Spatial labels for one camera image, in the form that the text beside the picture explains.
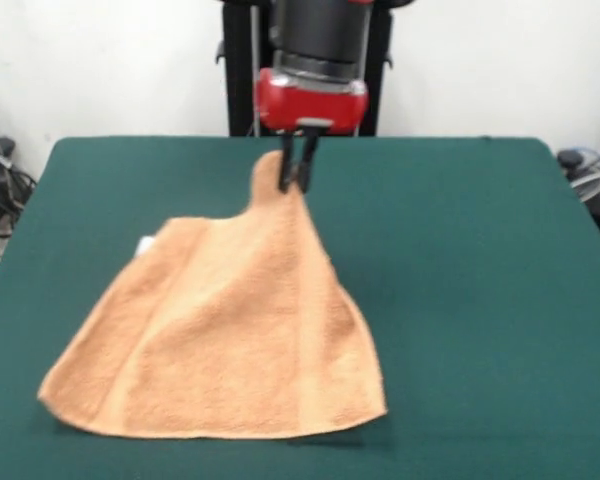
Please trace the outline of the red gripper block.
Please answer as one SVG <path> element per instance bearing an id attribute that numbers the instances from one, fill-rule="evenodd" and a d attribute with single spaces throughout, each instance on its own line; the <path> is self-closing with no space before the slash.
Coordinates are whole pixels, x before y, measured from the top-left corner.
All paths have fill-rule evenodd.
<path id="1" fill-rule="evenodd" d="M 329 133 L 348 134 L 362 122 L 368 107 L 368 90 L 364 81 L 333 83 L 310 80 L 263 68 L 255 86 L 257 112 L 260 120 L 281 135 L 281 161 L 278 189 L 286 193 L 294 181 L 293 131 L 301 128 L 305 141 L 296 170 L 296 183 L 306 193 L 309 190 L 313 159 L 321 129 Z"/>

